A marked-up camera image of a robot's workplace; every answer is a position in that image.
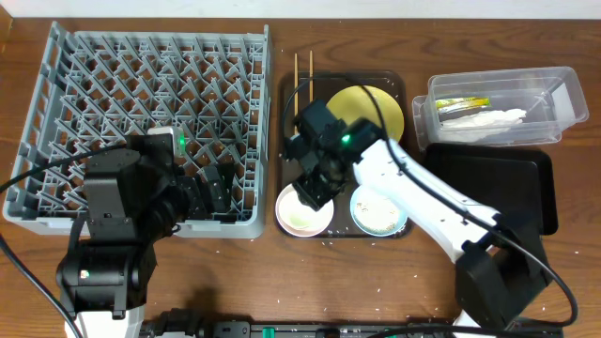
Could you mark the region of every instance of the plastic dish rack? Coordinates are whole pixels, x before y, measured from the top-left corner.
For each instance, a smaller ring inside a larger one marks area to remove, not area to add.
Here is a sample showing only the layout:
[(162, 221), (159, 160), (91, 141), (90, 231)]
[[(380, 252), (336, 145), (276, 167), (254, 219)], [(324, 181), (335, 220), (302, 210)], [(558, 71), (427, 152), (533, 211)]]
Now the plastic dish rack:
[[(53, 23), (12, 176), (174, 125), (184, 130), (186, 155), (178, 164), (187, 175), (236, 164), (231, 210), (187, 220), (177, 234), (258, 237), (265, 227), (270, 51), (267, 26), (264, 34), (71, 34)], [(42, 235), (67, 235), (87, 209), (85, 163), (11, 187), (4, 217)]]

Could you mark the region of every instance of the black plastic tray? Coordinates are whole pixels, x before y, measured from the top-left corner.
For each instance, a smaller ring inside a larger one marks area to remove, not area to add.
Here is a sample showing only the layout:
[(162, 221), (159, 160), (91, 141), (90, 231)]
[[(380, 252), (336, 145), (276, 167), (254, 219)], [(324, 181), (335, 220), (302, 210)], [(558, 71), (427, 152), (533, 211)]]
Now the black plastic tray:
[(433, 144), (424, 167), (500, 213), (532, 217), (541, 235), (559, 227), (551, 158), (541, 150)]
[[(407, 105), (406, 105), (406, 97), (405, 97), (405, 85), (401, 78), (394, 72), (391, 71), (355, 71), (350, 73), (355, 78), (362, 80), (365, 85), (371, 85), (377, 88), (380, 88), (390, 94), (393, 98), (395, 98), (401, 109), (403, 110), (403, 115), (405, 117), (405, 129), (407, 129), (410, 124), (407, 121)], [(299, 73), (299, 83), (306, 81), (308, 78), (307, 72)], [(345, 81), (344, 79), (319, 79), (314, 80), (314, 99), (322, 99), (324, 101), (328, 101), (340, 90), (350, 87), (351, 85)], [(278, 114), (282, 114), (284, 110), (285, 103), (288, 100), (288, 97), (294, 90), (294, 74), (287, 74), (284, 79), (280, 82), (279, 88), (279, 104), (278, 104)], [(305, 86), (299, 92), (299, 112), (306, 107), (309, 103), (309, 86)], [(292, 120), (294, 119), (294, 106), (292, 106), (287, 113), (286, 117), (286, 126), (285, 126), (285, 135), (290, 136), (293, 132), (293, 124)], [(278, 160), (278, 194), (282, 191), (285, 186), (292, 183), (294, 179), (296, 179), (301, 174), (301, 169), (296, 161), (282, 161)], [(357, 189), (358, 185), (356, 182), (349, 182), (345, 191), (340, 193), (336, 198), (334, 198), (334, 216), (328, 228), (325, 231), (317, 234), (311, 238), (374, 238), (371, 235), (364, 233), (353, 221), (350, 216), (350, 197), (352, 193)], [(282, 226), (275, 219), (275, 222), (278, 224), (278, 227), (282, 232), (288, 234)], [(400, 231), (394, 235), (385, 237), (385, 238), (402, 238), (406, 236), (411, 228), (413, 223), (408, 220), (403, 231)]]

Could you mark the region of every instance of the small white bowl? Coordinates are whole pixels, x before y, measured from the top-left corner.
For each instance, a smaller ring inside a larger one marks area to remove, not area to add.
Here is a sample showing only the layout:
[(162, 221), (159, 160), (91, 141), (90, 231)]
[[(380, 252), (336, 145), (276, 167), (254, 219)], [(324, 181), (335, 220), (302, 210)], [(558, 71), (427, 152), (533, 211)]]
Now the small white bowl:
[[(386, 218), (384, 214), (386, 212), (394, 212), (396, 214), (396, 219), (394, 223), (391, 223), (389, 227), (376, 229), (374, 227), (370, 227), (370, 224), (363, 224), (359, 217), (356, 215), (355, 211), (357, 208), (357, 204), (361, 201), (369, 201), (367, 204), (371, 204), (372, 207), (375, 207), (377, 211), (375, 213), (379, 216), (377, 218), (373, 218), (371, 222), (383, 222)], [(377, 192), (372, 191), (369, 188), (364, 186), (360, 186), (355, 190), (355, 192), (350, 197), (350, 216), (352, 217), (355, 224), (365, 233), (375, 237), (387, 237), (393, 234), (396, 234), (399, 231), (405, 229), (405, 224), (407, 223), (407, 213), (404, 210), (396, 207), (390, 200)]]
[(326, 230), (334, 216), (334, 203), (326, 203), (319, 211), (299, 201), (292, 184), (288, 184), (275, 201), (275, 217), (290, 235), (302, 238), (315, 236)]

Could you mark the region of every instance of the wooden tabletop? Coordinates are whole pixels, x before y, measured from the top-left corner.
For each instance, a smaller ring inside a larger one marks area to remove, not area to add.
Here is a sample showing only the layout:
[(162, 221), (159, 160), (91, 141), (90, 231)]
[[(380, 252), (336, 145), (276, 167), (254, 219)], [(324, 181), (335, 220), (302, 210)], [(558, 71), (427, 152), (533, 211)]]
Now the wooden tabletop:
[[(274, 83), (293, 70), (294, 53), (308, 67), (386, 69), (404, 80), (409, 102), (426, 93), (435, 74), (490, 69), (569, 66), (576, 70), (591, 118), (562, 140), (541, 146), (553, 160), (560, 220), (544, 238), (551, 266), (576, 294), (580, 317), (569, 337), (601, 331), (601, 23), (587, 21), (443, 20), (58, 20), (69, 31), (150, 31), (273, 34)], [(0, 177), (8, 179), (51, 20), (17, 19), (0, 54)], [(274, 103), (272, 112), (281, 109)], [(276, 155), (277, 114), (271, 114), (270, 158)], [(404, 146), (416, 154), (409, 118)], [(422, 230), (400, 240), (298, 240), (273, 220), (275, 162), (270, 163), (265, 233), (249, 239), (168, 238), (155, 245), (159, 266), (149, 284), (146, 318), (174, 307), (210, 317), (249, 315), (257, 321), (398, 322), (410, 317), (454, 318), (454, 266)], [(0, 221), (13, 250), (56, 294), (56, 265), (66, 237), (42, 237)], [(48, 301), (0, 255), (0, 335), (63, 337)], [(524, 313), (565, 319), (559, 287), (546, 289)]]

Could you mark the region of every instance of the white bowl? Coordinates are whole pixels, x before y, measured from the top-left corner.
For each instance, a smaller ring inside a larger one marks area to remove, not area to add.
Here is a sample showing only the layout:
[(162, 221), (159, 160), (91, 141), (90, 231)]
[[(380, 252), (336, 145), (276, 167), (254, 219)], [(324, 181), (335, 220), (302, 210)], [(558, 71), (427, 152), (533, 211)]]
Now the white bowl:
[(326, 230), (334, 216), (334, 203), (326, 203), (319, 211), (299, 201), (299, 195), (288, 184), (275, 201), (275, 217), (290, 235), (302, 238), (315, 236)]

